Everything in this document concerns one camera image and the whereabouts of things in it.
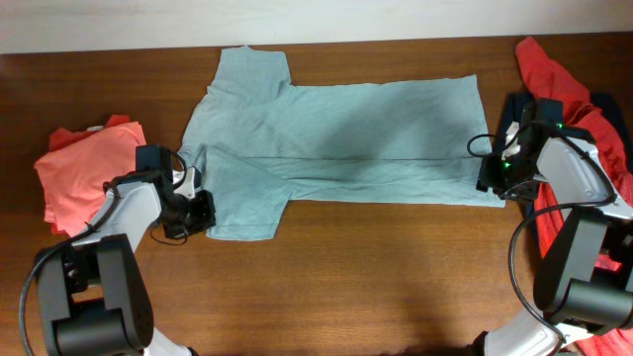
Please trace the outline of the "light blue t-shirt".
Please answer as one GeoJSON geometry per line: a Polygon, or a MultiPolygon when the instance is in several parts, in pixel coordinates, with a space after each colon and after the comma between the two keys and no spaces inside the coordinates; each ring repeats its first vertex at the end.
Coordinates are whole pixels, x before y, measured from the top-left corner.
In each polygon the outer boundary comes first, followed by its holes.
{"type": "Polygon", "coordinates": [[[272,238],[294,200],[501,206],[476,183],[488,126],[475,76],[296,86],[281,51],[225,49],[181,156],[219,240],[272,238]]]}

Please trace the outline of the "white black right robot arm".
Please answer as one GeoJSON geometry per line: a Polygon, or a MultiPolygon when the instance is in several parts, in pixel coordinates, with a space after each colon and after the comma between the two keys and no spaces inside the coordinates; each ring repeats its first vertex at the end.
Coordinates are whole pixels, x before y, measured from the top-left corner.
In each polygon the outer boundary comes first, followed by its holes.
{"type": "Polygon", "coordinates": [[[533,299],[485,331],[475,355],[557,355],[565,346],[632,326],[632,208],[600,164],[589,131],[563,122],[559,101],[526,104],[481,154],[478,190],[530,204],[548,185],[564,219],[535,274],[533,299]]]}

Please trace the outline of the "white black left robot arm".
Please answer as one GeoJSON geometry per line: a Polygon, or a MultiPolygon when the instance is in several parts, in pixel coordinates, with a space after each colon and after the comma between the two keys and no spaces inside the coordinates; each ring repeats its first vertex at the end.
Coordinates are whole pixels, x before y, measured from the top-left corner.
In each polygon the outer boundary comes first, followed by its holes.
{"type": "Polygon", "coordinates": [[[172,169],[177,153],[161,145],[136,148],[134,171],[105,183],[106,201],[76,236],[39,252],[20,301],[37,286],[49,355],[194,356],[154,325],[135,251],[162,226],[171,245],[216,222],[212,194],[194,166],[172,169]]]}

